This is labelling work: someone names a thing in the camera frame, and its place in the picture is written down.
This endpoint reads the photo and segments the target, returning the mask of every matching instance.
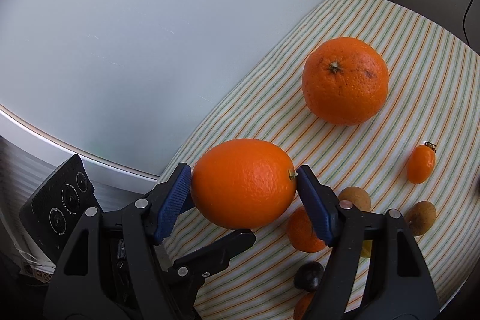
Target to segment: navel orange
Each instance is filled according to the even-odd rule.
[[[291,214],[286,227],[286,234],[296,250],[318,252],[326,247],[325,242],[317,237],[305,207],[298,207]]]
[[[259,228],[292,203],[293,163],[278,146],[263,140],[226,141],[205,153],[193,169],[191,197],[214,224]]]
[[[339,125],[357,125],[374,116],[388,93],[388,69],[363,41],[340,37],[326,41],[306,60],[302,90],[317,117]]]

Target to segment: camera lens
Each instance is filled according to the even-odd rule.
[[[63,217],[63,213],[60,209],[52,208],[50,211],[50,225],[52,226],[53,230],[59,234],[63,235],[65,230],[67,229],[67,223],[65,221],[65,217]]]
[[[65,206],[71,214],[78,212],[80,209],[80,200],[78,199],[75,188],[72,185],[66,185],[61,192],[63,206]]]
[[[83,172],[77,173],[77,186],[82,193],[85,193],[87,191],[87,178],[85,178]]]

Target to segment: black plastic bracket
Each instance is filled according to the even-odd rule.
[[[198,289],[206,278],[225,270],[233,257],[250,248],[256,237],[249,229],[233,231],[162,271],[154,252],[158,244],[154,232],[160,221],[171,224],[171,216],[160,220],[158,215],[162,204],[178,190],[178,179],[188,178],[189,169],[180,164],[172,180],[119,211],[86,210],[51,279],[45,317],[201,320],[194,309]]]
[[[315,233],[333,250],[303,320],[432,320],[440,306],[428,267],[404,218],[341,206],[308,166],[298,170],[298,192]],[[345,313],[363,240],[373,240],[360,307]]]

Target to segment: striped cloth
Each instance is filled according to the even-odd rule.
[[[326,40],[350,36],[373,46],[390,71],[386,105],[355,127],[317,119],[302,96],[305,58]],[[160,180],[178,162],[195,165],[223,141],[264,139],[309,164],[321,183],[338,194],[360,186],[373,211],[405,213],[431,201],[438,218],[418,238],[441,303],[462,283],[479,257],[480,64],[476,53],[428,19],[386,0],[325,0],[268,53],[198,126]],[[405,163],[423,141],[438,145],[437,163],[421,185],[407,181]],[[206,320],[291,319],[304,294],[293,287],[300,265],[326,265],[328,249],[294,250],[285,234],[298,197],[274,223],[255,231],[257,241],[211,278],[198,293],[196,309]],[[203,247],[227,230],[193,209],[181,215],[164,245],[172,259]],[[359,305],[369,261],[361,259],[349,309]]]

